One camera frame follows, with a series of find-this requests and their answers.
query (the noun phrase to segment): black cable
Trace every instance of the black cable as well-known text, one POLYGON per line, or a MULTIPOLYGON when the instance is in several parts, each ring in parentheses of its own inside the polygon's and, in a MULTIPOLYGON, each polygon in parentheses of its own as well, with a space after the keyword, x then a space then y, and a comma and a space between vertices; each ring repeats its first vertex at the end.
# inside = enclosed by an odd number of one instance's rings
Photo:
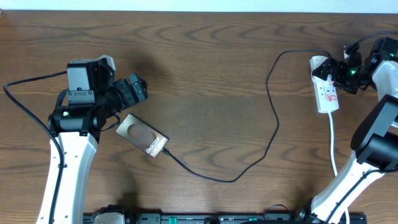
POLYGON ((379 172, 381 174, 385 174, 385 173, 392 173, 392 172, 398 172, 398 168, 396 169, 389 169, 389 170, 371 170, 366 172, 365 174, 362 175, 362 177, 352 186, 352 188, 350 188, 349 191, 347 191, 347 193, 343 196, 343 198, 341 198, 341 200, 336 203, 336 206, 334 207, 334 209, 331 211, 329 217, 326 219, 326 223, 329 223, 330 219, 333 217, 333 215, 336 213, 337 209, 340 207, 340 205, 348 198, 348 196, 355 190, 355 188, 362 183, 362 181, 364 179, 366 179, 370 174, 375 173, 375 172, 379 172))
POLYGON ((62 90, 57 97, 57 101, 55 102, 55 107, 57 106, 62 106, 63 99, 67 95, 67 92, 69 91, 69 88, 62 90))
POLYGON ((373 33, 373 34, 369 34, 369 35, 367 35, 367 36, 365 36, 365 37, 362 37, 359 41, 355 42, 353 45, 359 44, 360 42, 362 42, 362 41, 364 41, 364 40, 366 40, 366 39, 368 39, 368 38, 370 38, 370 37, 373 37, 373 36, 375 36, 375 35, 380 35, 380 34, 395 34, 395 35, 398 35, 398 32, 395 32, 395 31, 380 31, 380 32, 375 32, 375 33, 373 33))
POLYGON ((15 82, 10 82, 10 83, 7 83, 4 85, 4 91, 6 92, 6 95, 8 96, 8 98, 10 98, 10 100, 12 100, 12 102, 14 102, 20 109, 22 109, 22 111, 27 113, 34 121, 36 121, 36 123, 48 134, 48 136, 50 136, 50 139, 54 142, 55 147, 57 148, 58 154, 60 156, 60 165, 58 166, 58 168, 59 168, 58 176, 57 176, 57 181, 55 183, 54 195, 52 197, 52 202, 51 202, 51 207, 50 207, 49 224, 53 223, 55 205, 57 203, 58 191, 59 191, 60 184, 61 184, 62 171, 63 171, 63 167, 64 167, 63 152, 62 152, 61 147, 58 144, 57 140, 55 140, 54 136, 51 134, 50 130, 46 127, 46 125, 44 125, 44 123, 38 117, 36 117, 32 112, 30 112, 24 105, 22 105, 19 101, 17 101, 11 95, 10 91, 8 90, 8 87, 12 86, 12 85, 20 84, 20 83, 32 82, 32 81, 36 81, 36 80, 43 80, 46 78, 52 78, 52 77, 66 74, 66 73, 67 73, 66 71, 58 72, 58 73, 55 73, 52 75, 28 78, 28 79, 24 79, 24 80, 15 81, 15 82))
POLYGON ((276 207, 285 208, 285 209, 287 210, 287 212, 289 213, 289 215, 290 215, 289 219, 293 217, 292 212, 291 212, 285 205, 282 205, 282 204, 275 204, 275 205, 271 205, 271 206, 264 212, 264 214, 262 215, 263 219, 264 219, 264 220, 266 219, 266 215, 267 215, 267 213, 269 212, 269 210, 271 210, 271 209, 273 209, 273 208, 276 208, 276 207))
POLYGON ((115 123, 113 123, 112 125, 110 125, 110 126, 107 127, 106 129, 101 130, 101 132, 107 131, 107 130, 109 130, 109 129, 111 129, 111 128, 114 128, 116 125, 119 125, 119 124, 120 124, 120 116, 119 116, 118 114, 116 114, 116 113, 115 113, 113 116, 114 116, 118 121, 115 122, 115 123))
POLYGON ((267 156, 267 153, 268 153, 268 150, 269 150, 269 148, 270 148, 270 146, 271 146, 271 143, 272 143, 272 141, 274 140, 274 138, 275 138, 275 136, 276 136, 276 134, 277 134, 277 132, 278 132, 278 129, 279 129, 279 118, 278 118, 278 115, 277 115, 277 113, 276 113, 276 111, 275 111, 274 105, 272 104, 271 94, 269 94, 269 89, 268 89, 268 82, 269 82, 269 77, 271 76, 271 73, 272 73, 272 71, 274 70, 274 68, 275 68, 275 66, 276 66, 276 63, 278 62, 280 56, 282 56, 283 54, 286 54, 286 53, 293 53, 293 52, 324 52, 324 53, 326 53, 326 54, 329 56, 329 58, 331 58, 331 55, 329 54, 329 52, 327 52, 326 50, 321 50, 321 49, 286 50, 285 52, 282 52, 282 53, 276 58, 276 60, 275 60, 275 62, 274 62, 274 65, 272 66, 272 68, 271 68, 271 70, 270 70, 270 72, 269 72, 269 74, 268 74, 268 76, 267 76, 267 78, 266 78, 266 90, 267 90, 267 94, 268 94, 268 98, 269 98, 269 103, 271 104, 272 111, 274 112, 274 115, 275 115, 275 118, 276 118, 277 125, 276 125, 276 128, 275 128, 274 134, 272 135, 271 139, 269 140, 269 143, 268 143, 268 146, 266 147, 266 151, 265 151, 264 155, 263 155, 260 159, 258 159, 257 161, 255 161, 255 162, 253 162, 252 164, 250 164, 247 168, 245 168, 245 169, 242 171, 242 173, 240 173, 240 174, 237 176, 237 178, 235 178, 235 179, 233 179, 233 180, 219 180, 219 179, 215 179, 215 178, 211 178, 211 177, 206 177, 206 176, 204 176, 204 175, 197 174, 196 172, 190 170, 186 165, 184 165, 181 161, 179 161, 175 156, 173 156, 173 154, 171 154, 169 150, 163 149, 162 152, 163 152, 164 154, 170 156, 172 159, 174 159, 182 168, 184 168, 188 173, 194 175, 195 177, 200 177, 200 178, 203 178, 203 179, 206 179, 206 180, 212 180, 212 181, 220 182, 220 183, 233 183, 233 182, 239 180, 239 178, 241 178, 241 177, 243 176, 243 174, 246 173, 246 171, 248 171, 250 168, 252 168, 252 167, 253 167, 254 165, 256 165, 257 163, 261 162, 261 161, 267 156))

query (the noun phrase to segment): power strip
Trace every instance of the power strip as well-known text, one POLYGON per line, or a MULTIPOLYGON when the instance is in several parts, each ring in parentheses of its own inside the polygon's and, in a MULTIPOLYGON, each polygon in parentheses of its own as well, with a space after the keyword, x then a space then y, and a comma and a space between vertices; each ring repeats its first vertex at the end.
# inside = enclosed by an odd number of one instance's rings
MULTIPOLYGON (((314 69, 318 68, 327 57, 314 56, 310 60, 311 74, 314 69)), ((315 98, 317 99, 317 107, 319 113, 329 113, 338 109, 338 100, 336 87, 333 85, 331 75, 328 80, 324 81, 318 77, 311 75, 313 88, 315 90, 315 98)))

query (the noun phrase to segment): white cable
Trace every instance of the white cable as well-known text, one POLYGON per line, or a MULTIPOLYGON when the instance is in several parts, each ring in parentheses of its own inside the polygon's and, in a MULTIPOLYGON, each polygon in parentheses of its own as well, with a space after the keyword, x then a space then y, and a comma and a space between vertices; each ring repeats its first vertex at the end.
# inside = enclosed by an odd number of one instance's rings
MULTIPOLYGON (((335 162, 335 130, 333 127, 333 119, 331 117, 331 112, 328 112, 329 115, 329 123, 330 123, 330 162, 333 168, 333 173, 337 176, 337 168, 335 162)), ((345 210, 346 214, 346 224, 349 224, 349 215, 348 215, 348 208, 345 210)))

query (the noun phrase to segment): wood grain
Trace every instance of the wood grain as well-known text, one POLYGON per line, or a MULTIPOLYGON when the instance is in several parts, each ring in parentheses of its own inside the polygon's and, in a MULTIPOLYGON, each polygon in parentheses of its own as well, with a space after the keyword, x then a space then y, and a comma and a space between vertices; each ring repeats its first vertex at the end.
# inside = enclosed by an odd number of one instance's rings
MULTIPOLYGON (((276 56, 290 49, 342 47, 380 30, 393 15, 5 11, 0 18, 0 84, 59 72, 69 60, 114 58, 117 78, 137 72, 149 98, 134 113, 170 138, 167 148, 201 174, 233 179, 261 157, 276 121, 264 81, 276 56)), ((368 53, 372 41, 361 47, 368 53)), ((173 160, 144 155, 114 131, 101 135, 90 170, 86 212, 120 203, 163 212, 263 212, 274 203, 299 208, 332 180, 329 124, 318 114, 309 74, 315 54, 280 59, 269 88, 280 119, 264 161, 235 184, 197 179, 173 160)), ((46 121, 67 78, 13 86, 13 94, 46 121)), ((333 113, 342 168, 376 93, 339 91, 333 113)), ((37 219, 49 169, 49 139, 0 94, 0 223, 37 219)), ((386 175, 350 206, 369 223, 395 223, 398 178, 386 175)))

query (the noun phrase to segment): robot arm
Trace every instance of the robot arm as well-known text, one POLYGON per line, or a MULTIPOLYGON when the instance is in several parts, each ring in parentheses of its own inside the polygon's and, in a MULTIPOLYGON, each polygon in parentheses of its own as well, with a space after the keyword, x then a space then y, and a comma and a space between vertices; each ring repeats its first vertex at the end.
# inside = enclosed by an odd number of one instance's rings
POLYGON ((312 72, 322 79, 331 74, 337 87, 353 94, 361 86, 363 90, 373 86, 379 103, 356 130, 351 156, 344 168, 312 200, 307 221, 338 223, 360 193, 384 175, 375 171, 396 169, 398 165, 398 136, 388 132, 391 125, 398 127, 398 41, 388 37, 375 41, 363 66, 358 49, 358 44, 348 48, 346 63, 328 59, 312 72))
POLYGON ((131 74, 129 82, 125 78, 114 81, 115 70, 113 59, 107 55, 68 63, 69 89, 66 94, 60 94, 49 116, 49 130, 56 136, 64 155, 65 165, 58 189, 61 194, 52 210, 60 158, 51 141, 49 177, 37 223, 83 223, 88 173, 106 119, 118 118, 116 113, 148 97, 145 80, 131 74), (65 95, 68 106, 62 106, 65 95))

